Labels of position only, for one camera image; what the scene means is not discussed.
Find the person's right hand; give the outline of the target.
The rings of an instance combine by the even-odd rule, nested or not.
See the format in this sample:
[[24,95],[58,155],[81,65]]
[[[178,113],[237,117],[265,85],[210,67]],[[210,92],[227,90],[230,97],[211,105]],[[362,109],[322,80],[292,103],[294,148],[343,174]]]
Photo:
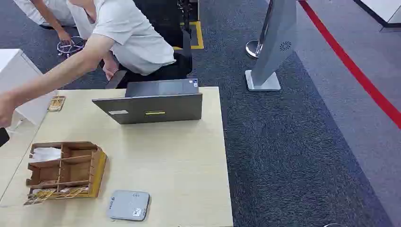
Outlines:
[[17,101],[12,92],[0,95],[0,127],[7,128],[12,123],[12,116],[17,107]]

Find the person's left hand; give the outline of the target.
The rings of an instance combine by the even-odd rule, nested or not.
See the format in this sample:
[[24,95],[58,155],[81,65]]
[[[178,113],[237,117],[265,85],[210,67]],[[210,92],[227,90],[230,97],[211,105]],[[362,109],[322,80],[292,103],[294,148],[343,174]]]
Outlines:
[[116,61],[111,51],[109,51],[103,57],[103,62],[104,65],[102,69],[105,72],[107,80],[110,80],[114,76],[114,74],[119,70],[119,63]]

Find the crouching person's hand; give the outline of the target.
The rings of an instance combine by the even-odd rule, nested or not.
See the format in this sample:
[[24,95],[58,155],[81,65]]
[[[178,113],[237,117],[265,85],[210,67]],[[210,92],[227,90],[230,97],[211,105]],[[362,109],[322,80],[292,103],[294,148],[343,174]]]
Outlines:
[[57,30],[56,31],[59,37],[59,40],[61,43],[64,44],[71,44],[72,43],[72,39],[71,36],[69,35],[69,33],[67,33],[65,30]]

